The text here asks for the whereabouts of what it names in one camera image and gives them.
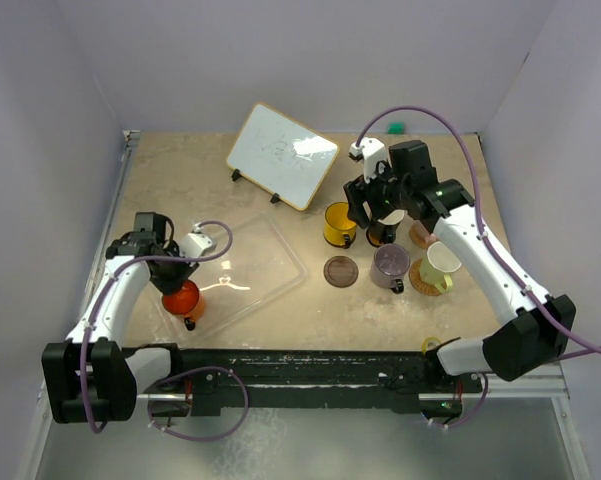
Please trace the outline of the orange transparent cup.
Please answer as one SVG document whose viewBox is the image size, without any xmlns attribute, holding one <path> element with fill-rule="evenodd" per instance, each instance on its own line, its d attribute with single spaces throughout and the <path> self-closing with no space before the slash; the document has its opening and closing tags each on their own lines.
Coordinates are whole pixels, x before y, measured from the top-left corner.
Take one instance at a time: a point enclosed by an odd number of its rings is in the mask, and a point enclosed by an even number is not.
<svg viewBox="0 0 601 480">
<path fill-rule="evenodd" d="M 161 298 L 163 308 L 172 316 L 179 318 L 188 331 L 196 329 L 197 322 L 204 315 L 206 301 L 191 280 L 186 280 L 179 291 Z"/>
</svg>

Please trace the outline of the yellow transparent cup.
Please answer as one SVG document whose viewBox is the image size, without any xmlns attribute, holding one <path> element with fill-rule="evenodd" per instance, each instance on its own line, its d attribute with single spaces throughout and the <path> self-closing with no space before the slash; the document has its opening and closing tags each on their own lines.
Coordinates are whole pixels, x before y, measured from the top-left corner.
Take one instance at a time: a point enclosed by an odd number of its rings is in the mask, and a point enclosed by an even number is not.
<svg viewBox="0 0 601 480">
<path fill-rule="evenodd" d="M 323 237 L 330 245 L 348 249 L 356 239 L 357 224 L 349 216 L 347 202 L 329 205 L 324 214 Z"/>
</svg>

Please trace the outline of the white cup black handle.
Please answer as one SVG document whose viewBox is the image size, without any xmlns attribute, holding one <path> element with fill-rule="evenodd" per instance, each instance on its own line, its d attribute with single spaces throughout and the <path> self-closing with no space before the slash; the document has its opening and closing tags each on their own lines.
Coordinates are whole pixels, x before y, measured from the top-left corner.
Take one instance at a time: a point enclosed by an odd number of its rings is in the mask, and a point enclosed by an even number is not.
<svg viewBox="0 0 601 480">
<path fill-rule="evenodd" d="M 380 246 L 394 243 L 397 229 L 405 217 L 403 210 L 395 210 L 383 219 L 372 221 L 366 229 L 366 238 L 371 246 Z"/>
</svg>

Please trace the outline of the pink cup white inside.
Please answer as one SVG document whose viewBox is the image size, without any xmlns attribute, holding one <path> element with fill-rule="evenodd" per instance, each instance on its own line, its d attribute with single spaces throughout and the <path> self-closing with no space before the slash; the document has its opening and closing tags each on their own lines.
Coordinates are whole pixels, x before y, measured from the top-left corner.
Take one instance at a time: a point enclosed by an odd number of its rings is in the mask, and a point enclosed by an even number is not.
<svg viewBox="0 0 601 480">
<path fill-rule="evenodd" d="M 409 236 L 411 239 L 418 237 L 426 240 L 429 243 L 429 246 L 437 241 L 436 235 L 430 233 L 421 222 L 414 222 L 412 224 L 409 229 Z"/>
</svg>

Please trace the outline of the purple cup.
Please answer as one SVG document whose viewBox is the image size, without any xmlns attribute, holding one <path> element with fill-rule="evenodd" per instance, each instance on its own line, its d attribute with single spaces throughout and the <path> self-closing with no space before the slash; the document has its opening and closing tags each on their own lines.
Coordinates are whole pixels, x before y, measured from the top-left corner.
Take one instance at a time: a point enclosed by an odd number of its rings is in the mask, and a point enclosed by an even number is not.
<svg viewBox="0 0 601 480">
<path fill-rule="evenodd" d="M 371 281 L 394 294 L 402 294 L 410 265 L 411 260 L 405 248 L 396 244 L 383 245 L 373 255 L 370 269 Z"/>
</svg>

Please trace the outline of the pale yellow cup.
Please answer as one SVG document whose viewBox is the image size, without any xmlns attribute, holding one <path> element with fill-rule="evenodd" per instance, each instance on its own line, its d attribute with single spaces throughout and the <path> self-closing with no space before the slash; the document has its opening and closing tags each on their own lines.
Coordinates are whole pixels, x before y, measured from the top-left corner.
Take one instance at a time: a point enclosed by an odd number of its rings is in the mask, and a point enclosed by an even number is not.
<svg viewBox="0 0 601 480">
<path fill-rule="evenodd" d="M 431 244 L 419 267 L 425 292 L 432 296 L 449 293 L 454 288 L 453 277 L 461 267 L 460 259 L 444 243 Z"/>
</svg>

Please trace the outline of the woven rattan coaster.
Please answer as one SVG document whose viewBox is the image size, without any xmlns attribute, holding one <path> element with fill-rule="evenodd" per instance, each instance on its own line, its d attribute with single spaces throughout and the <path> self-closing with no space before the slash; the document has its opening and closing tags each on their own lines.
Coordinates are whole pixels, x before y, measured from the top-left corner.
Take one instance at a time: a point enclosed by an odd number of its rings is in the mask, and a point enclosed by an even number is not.
<svg viewBox="0 0 601 480">
<path fill-rule="evenodd" d="M 453 288 L 453 281 L 450 275 L 444 274 L 442 281 L 438 284 L 428 284 L 424 282 L 420 275 L 422 260 L 416 260 L 410 267 L 408 278 L 413 288 L 421 294 L 427 296 L 440 296 L 448 293 Z"/>
</svg>

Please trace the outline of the tan cork coaster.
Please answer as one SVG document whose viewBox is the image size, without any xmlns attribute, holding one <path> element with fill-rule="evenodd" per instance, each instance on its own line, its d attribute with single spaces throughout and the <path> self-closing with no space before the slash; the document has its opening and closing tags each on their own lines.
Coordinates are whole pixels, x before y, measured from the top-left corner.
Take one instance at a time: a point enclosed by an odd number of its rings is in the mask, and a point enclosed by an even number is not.
<svg viewBox="0 0 601 480">
<path fill-rule="evenodd" d="M 426 240 L 420 239 L 418 237 L 412 238 L 411 241 L 421 249 L 427 249 L 429 247 L 429 243 Z"/>
</svg>

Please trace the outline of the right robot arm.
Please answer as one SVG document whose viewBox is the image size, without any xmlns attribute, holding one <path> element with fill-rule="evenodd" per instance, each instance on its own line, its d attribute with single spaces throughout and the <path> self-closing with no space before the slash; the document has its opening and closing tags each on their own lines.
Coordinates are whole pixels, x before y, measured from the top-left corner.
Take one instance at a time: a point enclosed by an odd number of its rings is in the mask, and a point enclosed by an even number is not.
<svg viewBox="0 0 601 480">
<path fill-rule="evenodd" d="M 490 371 L 513 381 L 561 356 L 576 307 L 528 275 L 493 236 L 477 202 L 456 179 L 441 181 L 419 140 L 386 147 L 375 138 L 353 143 L 349 156 L 363 172 L 344 186 L 349 218 L 362 228 L 403 211 L 450 249 L 489 301 L 501 327 L 484 338 L 435 348 L 426 383 L 447 391 L 461 374 Z"/>
</svg>

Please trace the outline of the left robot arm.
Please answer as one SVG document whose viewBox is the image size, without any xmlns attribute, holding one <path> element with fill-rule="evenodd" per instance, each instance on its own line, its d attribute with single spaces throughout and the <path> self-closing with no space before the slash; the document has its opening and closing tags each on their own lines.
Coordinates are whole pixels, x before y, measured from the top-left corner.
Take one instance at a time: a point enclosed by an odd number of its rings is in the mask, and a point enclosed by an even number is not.
<svg viewBox="0 0 601 480">
<path fill-rule="evenodd" d="M 182 387 L 186 369 L 170 347 L 153 344 L 125 354 L 120 344 L 143 290 L 176 293 L 214 247 L 200 229 L 174 240 L 169 217 L 136 214 L 132 229 L 106 249 L 100 284 L 78 324 L 42 353 L 56 422 L 86 423 L 99 433 L 109 422 L 129 419 L 138 394 L 151 385 L 164 392 Z"/>
</svg>

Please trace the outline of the dark brown ringed coaster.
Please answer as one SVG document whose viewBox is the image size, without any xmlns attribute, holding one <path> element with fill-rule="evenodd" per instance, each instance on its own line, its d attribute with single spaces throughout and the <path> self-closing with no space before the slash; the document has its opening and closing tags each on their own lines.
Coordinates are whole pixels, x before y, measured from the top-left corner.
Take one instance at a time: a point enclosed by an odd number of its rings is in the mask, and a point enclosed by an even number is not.
<svg viewBox="0 0 601 480">
<path fill-rule="evenodd" d="M 358 279 L 359 268 L 354 260 L 347 256 L 333 256 L 323 267 L 323 276 L 332 286 L 346 288 L 352 286 Z"/>
</svg>

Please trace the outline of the small whiteboard on stand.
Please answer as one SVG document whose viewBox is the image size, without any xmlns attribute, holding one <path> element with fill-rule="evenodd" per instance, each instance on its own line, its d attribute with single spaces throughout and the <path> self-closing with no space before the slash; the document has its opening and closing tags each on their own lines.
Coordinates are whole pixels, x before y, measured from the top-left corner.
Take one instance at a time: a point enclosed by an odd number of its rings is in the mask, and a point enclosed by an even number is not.
<svg viewBox="0 0 601 480">
<path fill-rule="evenodd" d="M 257 103 L 227 166 L 298 211 L 310 205 L 339 153 L 338 145 L 277 110 Z"/>
</svg>

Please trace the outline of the yellow tape roll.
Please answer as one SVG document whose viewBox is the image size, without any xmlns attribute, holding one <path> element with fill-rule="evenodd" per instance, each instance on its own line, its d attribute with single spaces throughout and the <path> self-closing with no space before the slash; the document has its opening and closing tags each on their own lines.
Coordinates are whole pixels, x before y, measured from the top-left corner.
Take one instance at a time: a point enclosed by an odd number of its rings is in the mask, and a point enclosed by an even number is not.
<svg viewBox="0 0 601 480">
<path fill-rule="evenodd" d="M 435 355 L 442 342 L 436 337 L 427 337 L 421 345 L 421 351 L 425 356 Z"/>
</svg>

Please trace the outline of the green object at wall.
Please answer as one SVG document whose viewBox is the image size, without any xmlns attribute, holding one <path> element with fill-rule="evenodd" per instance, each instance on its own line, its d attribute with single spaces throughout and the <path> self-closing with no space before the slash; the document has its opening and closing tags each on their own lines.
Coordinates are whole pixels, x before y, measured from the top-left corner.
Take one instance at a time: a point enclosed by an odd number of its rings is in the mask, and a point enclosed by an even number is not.
<svg viewBox="0 0 601 480">
<path fill-rule="evenodd" d="M 406 132 L 406 125 L 403 122 L 392 122 L 387 126 L 386 133 L 389 135 L 403 135 Z"/>
</svg>

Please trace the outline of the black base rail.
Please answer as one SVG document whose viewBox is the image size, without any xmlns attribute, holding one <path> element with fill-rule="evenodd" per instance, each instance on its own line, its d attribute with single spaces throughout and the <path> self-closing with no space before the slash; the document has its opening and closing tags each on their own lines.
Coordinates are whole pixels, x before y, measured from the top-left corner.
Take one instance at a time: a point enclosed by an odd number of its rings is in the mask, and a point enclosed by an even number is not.
<svg viewBox="0 0 601 480">
<path fill-rule="evenodd" d="M 177 349 L 166 382 L 143 388 L 152 400 L 190 401 L 193 416 L 224 408 L 380 409 L 441 412 L 478 394 L 472 374 L 449 376 L 420 352 Z"/>
</svg>

